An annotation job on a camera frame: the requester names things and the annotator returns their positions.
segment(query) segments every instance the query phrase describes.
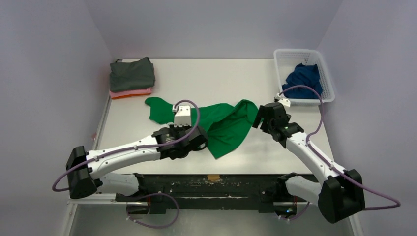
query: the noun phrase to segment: black motor joint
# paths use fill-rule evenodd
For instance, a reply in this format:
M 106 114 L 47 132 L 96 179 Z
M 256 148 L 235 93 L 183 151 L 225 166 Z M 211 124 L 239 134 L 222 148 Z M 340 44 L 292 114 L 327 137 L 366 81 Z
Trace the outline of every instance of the black motor joint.
M 304 132 L 297 123 L 289 123 L 290 118 L 291 115 L 287 114 L 281 103 L 272 102 L 259 107 L 252 127 L 258 128 L 262 123 L 261 130 L 286 148 L 287 138 L 295 133 Z
M 171 143 L 181 137 L 184 137 L 186 134 L 191 132 L 191 129 L 192 127 L 190 126 L 174 127 L 173 125 L 170 125 L 169 127 L 164 127 L 154 132 L 152 137 L 156 138 L 158 144 Z M 161 159 L 167 157 L 172 160 L 176 158 L 184 158 L 191 151 L 204 149 L 207 146 L 208 139 L 206 131 L 201 126 L 197 126 L 188 138 L 172 145 L 158 147 L 157 151 L 161 153 Z

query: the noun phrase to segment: table surface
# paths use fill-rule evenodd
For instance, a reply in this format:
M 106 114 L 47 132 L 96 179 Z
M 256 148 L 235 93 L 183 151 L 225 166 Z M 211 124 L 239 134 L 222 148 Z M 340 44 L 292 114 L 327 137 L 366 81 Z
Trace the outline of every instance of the table surface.
M 124 59 L 132 62 L 137 59 Z M 248 99 L 257 106 L 273 101 L 278 92 L 273 59 L 151 59 L 156 82 L 151 96 L 175 103 L 189 99 L 199 107 L 217 103 L 236 105 Z M 144 138 L 162 126 L 149 120 L 145 97 L 112 100 L 100 132 L 99 149 Z M 290 107 L 287 113 L 306 133 L 317 128 L 318 107 Z M 325 128 L 311 140 L 333 159 Z M 184 159 L 150 161 L 115 171 L 141 174 L 311 174 L 291 152 L 268 134 L 252 128 L 233 152 L 214 159 L 208 149 Z

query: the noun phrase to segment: blue cloth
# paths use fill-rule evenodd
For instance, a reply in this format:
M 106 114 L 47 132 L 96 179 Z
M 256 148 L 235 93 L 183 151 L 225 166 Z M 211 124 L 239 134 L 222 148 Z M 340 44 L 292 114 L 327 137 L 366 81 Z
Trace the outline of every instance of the blue cloth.
M 314 89 L 318 94 L 322 94 L 323 88 L 320 84 L 320 73 L 318 66 L 298 64 L 294 72 L 288 75 L 287 83 L 282 89 L 287 89 L 294 85 L 306 85 Z M 306 88 L 295 88 L 284 93 L 287 98 L 317 99 L 314 93 Z

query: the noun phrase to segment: green shirt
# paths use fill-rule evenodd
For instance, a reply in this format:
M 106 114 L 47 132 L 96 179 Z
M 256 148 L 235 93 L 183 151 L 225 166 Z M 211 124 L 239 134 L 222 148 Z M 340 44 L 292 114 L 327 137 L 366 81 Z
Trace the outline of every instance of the green shirt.
M 145 100 L 150 106 L 149 119 L 158 124 L 174 122 L 172 104 L 159 97 Z M 208 146 L 214 158 L 220 158 L 235 150 L 245 139 L 258 112 L 258 107 L 251 101 L 241 100 L 236 106 L 219 103 L 200 107 L 200 125 L 208 134 Z M 196 119 L 195 109 L 191 109 L 191 121 Z

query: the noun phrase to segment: folded pink cloth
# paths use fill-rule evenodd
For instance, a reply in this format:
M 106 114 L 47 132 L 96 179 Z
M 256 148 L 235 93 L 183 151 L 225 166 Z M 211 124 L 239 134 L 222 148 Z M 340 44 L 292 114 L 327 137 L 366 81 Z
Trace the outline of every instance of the folded pink cloth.
M 110 91 L 110 97 L 111 98 L 130 97 L 130 96 L 135 96 L 135 95 L 145 95 L 145 94 L 151 94 L 151 93 L 152 93 L 152 87 L 144 88 L 144 89 L 128 90 L 128 91 L 123 91 L 123 92 Z

